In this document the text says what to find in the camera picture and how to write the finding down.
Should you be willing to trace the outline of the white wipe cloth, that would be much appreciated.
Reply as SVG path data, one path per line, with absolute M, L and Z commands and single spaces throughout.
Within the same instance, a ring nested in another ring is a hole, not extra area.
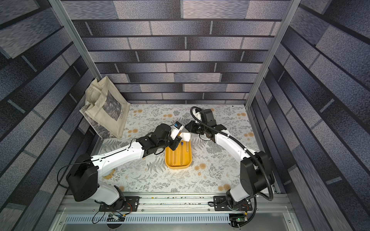
M 189 132 L 181 132 L 179 135 L 184 142 L 189 142 L 191 139 L 191 133 Z

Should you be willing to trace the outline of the yellow plastic tray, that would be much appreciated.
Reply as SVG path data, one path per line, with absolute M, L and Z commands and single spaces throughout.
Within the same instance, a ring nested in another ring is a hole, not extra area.
M 190 166 L 190 164 L 192 163 L 192 152 L 190 155 L 187 155 L 185 152 L 185 142 L 184 142 L 184 160 L 183 160 L 183 166 L 180 165 L 180 153 L 181 153 L 181 142 L 179 143 L 179 145 L 177 146 L 177 148 L 175 149 L 175 151 L 177 152 L 177 160 L 176 160 L 176 165 L 173 165 L 173 150 L 169 147 L 167 147 L 165 149 L 165 164 L 167 165 L 167 167 L 171 168 L 171 169 L 185 169 L 185 168 L 188 168 Z

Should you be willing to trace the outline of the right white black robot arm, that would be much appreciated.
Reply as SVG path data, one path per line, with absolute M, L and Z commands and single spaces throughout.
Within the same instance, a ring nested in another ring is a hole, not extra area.
M 240 162 L 240 182 L 230 189 L 227 194 L 229 204 L 235 204 L 244 199 L 260 195 L 272 201 L 274 178 L 269 157 L 264 152 L 256 152 L 247 148 L 223 125 L 209 127 L 194 120 L 185 125 L 190 133 L 206 135 L 211 141 L 224 148 Z

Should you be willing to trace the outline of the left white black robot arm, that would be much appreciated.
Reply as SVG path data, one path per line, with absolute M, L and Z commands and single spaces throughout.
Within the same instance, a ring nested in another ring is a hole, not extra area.
M 165 150 L 166 147 L 175 150 L 181 140 L 182 137 L 179 135 L 174 139 L 171 135 L 158 139 L 152 133 L 109 153 L 92 157 L 79 156 L 66 177 L 75 201 L 93 199 L 107 205 L 114 204 L 123 198 L 123 193 L 119 187 L 101 182 L 102 177 L 125 163 L 155 154 L 158 150 Z

